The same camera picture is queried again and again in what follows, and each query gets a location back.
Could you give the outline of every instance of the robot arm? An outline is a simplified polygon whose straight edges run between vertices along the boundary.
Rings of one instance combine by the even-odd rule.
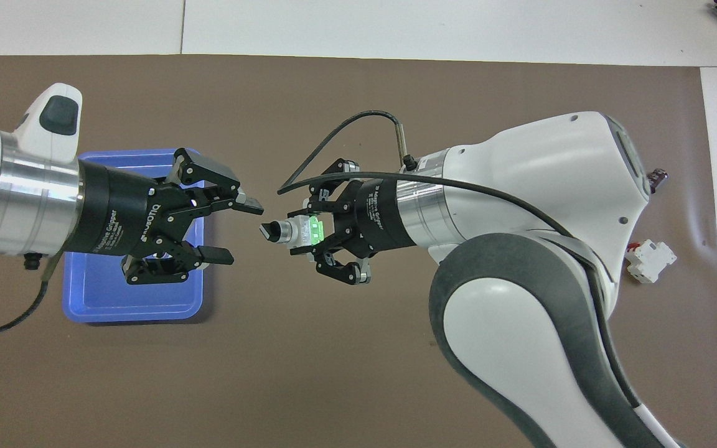
[[[264,211],[228,167],[185,148],[160,179],[78,161],[81,113],[82,94],[54,84],[13,133],[0,131],[0,253],[24,255],[29,269],[63,250],[123,255],[130,284],[185,281],[192,269],[233,263],[226,249],[184,241],[195,218]],[[201,180],[210,185],[181,187]]]
[[[430,319],[444,356],[535,446],[678,446],[628,385],[607,331],[649,201],[624,128],[600,113],[566,114],[400,174],[356,170],[341,159],[298,182],[310,186],[304,209],[264,224],[265,238],[348,284],[369,281],[367,261],[382,250],[426,248],[440,264]],[[322,212],[335,233],[305,238]],[[357,260],[339,263],[339,250]]]

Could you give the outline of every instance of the white electrical component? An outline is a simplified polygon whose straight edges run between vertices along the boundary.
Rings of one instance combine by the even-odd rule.
[[[645,240],[627,246],[624,258],[629,261],[627,271],[641,283],[654,283],[660,272],[677,260],[665,242]]]

